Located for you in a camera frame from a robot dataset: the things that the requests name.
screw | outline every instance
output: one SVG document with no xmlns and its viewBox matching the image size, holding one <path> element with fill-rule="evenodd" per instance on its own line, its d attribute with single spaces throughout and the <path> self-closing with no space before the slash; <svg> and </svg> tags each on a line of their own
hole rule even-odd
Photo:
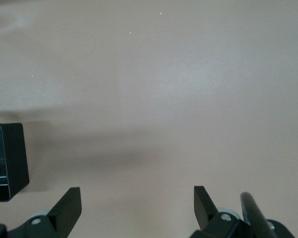
<svg viewBox="0 0 298 238">
<path fill-rule="evenodd" d="M 37 218 L 37 219 L 34 219 L 31 224 L 32 225 L 36 225 L 36 224 L 39 224 L 41 222 L 41 218 Z"/>
<path fill-rule="evenodd" d="M 267 223 L 268 223 L 269 228 L 270 228 L 271 230 L 274 230 L 274 229 L 275 229 L 275 226 L 274 226 L 273 223 L 271 223 L 271 222 L 267 222 Z"/>
<path fill-rule="evenodd" d="M 221 218 L 222 218 L 222 220 L 227 221 L 227 222 L 230 222 L 232 220 L 232 218 L 230 217 L 230 215 L 227 214 L 227 213 L 223 213 L 221 215 Z"/>
</svg>

black container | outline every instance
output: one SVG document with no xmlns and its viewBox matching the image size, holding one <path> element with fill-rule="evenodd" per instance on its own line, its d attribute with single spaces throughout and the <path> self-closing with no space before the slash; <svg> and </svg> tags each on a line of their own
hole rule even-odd
<svg viewBox="0 0 298 238">
<path fill-rule="evenodd" d="M 23 126 L 0 124 L 0 202 L 10 201 L 28 184 Z"/>
</svg>

